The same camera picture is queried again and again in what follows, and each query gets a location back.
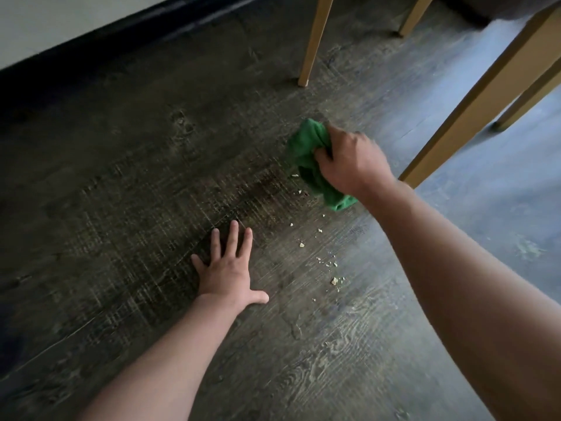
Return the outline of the person's left hand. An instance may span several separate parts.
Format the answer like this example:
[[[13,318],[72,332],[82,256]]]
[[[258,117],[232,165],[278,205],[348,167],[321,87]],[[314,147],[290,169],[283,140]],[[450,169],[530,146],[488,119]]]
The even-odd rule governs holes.
[[[246,228],[239,236],[236,258],[224,257],[219,229],[214,228],[210,238],[210,261],[207,271],[199,275],[199,296],[216,297],[221,303],[231,306],[239,314],[248,304],[251,288],[249,261],[253,244],[251,228]]]

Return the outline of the person's right hand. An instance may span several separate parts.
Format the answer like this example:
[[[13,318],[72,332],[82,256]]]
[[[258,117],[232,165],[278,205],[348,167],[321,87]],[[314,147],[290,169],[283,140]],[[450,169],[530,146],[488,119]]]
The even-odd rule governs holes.
[[[333,176],[325,179],[338,191],[361,203],[381,198],[396,185],[388,161],[375,142],[360,132],[326,125],[332,142]]]

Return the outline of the green cleaning cloth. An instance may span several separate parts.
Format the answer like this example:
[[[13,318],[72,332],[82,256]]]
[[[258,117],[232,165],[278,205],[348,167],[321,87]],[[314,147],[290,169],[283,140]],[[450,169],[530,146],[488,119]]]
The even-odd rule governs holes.
[[[290,163],[297,167],[299,176],[310,190],[322,196],[328,208],[336,212],[347,209],[357,200],[338,191],[325,179],[314,155],[318,148],[324,148],[328,155],[332,155],[330,135],[323,123],[306,118],[287,141],[286,152]]]

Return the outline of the person's right forearm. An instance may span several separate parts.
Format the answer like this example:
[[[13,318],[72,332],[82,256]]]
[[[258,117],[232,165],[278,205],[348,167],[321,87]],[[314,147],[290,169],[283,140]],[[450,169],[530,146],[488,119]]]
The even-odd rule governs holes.
[[[378,221],[426,318],[497,420],[561,421],[561,305],[396,180],[356,197]]]

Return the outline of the person's left forearm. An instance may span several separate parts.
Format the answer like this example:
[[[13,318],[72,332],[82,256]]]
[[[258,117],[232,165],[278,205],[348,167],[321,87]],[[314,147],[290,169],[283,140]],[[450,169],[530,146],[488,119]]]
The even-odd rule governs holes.
[[[205,294],[89,404],[80,421],[187,421],[203,376],[235,318],[250,304]]]

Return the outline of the scattered pale food crumbs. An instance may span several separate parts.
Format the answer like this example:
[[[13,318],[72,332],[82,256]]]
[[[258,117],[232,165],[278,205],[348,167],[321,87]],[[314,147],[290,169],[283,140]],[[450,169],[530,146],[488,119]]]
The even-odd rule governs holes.
[[[329,226],[331,212],[324,206],[321,196],[312,192],[301,174],[289,173],[295,184],[294,196],[302,205],[294,219],[290,220],[290,231],[294,234],[295,245],[305,260],[305,265],[320,283],[324,294],[340,293],[345,277],[340,274],[340,267],[335,250],[332,248],[334,227]]]

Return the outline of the thin wooden furniture leg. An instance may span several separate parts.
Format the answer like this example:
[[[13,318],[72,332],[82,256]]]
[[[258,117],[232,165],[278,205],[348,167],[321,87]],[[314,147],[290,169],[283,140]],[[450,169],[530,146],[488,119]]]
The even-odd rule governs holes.
[[[415,4],[411,8],[409,14],[402,22],[398,35],[403,38],[408,36],[417,23],[421,20],[422,16],[430,6],[433,0],[416,0]]]
[[[333,0],[318,0],[316,12],[312,22],[309,41],[304,56],[302,68],[298,77],[298,86],[305,88],[309,83],[312,67],[319,49],[321,38],[329,17]]]
[[[493,123],[492,129],[503,132],[559,85],[561,85],[561,57],[509,105]]]

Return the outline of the thick wooden furniture leg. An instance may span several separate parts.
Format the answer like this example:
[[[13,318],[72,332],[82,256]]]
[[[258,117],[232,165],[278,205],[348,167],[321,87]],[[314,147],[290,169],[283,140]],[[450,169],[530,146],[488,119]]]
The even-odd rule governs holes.
[[[416,188],[499,118],[561,57],[561,0],[537,12],[438,128],[399,180]]]

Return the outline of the black baseboard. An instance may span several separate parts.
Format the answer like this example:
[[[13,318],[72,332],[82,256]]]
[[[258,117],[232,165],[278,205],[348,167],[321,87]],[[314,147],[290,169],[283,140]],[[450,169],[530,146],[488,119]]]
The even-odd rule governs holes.
[[[190,32],[258,0],[166,0],[0,69],[0,115],[40,104],[103,63]]]

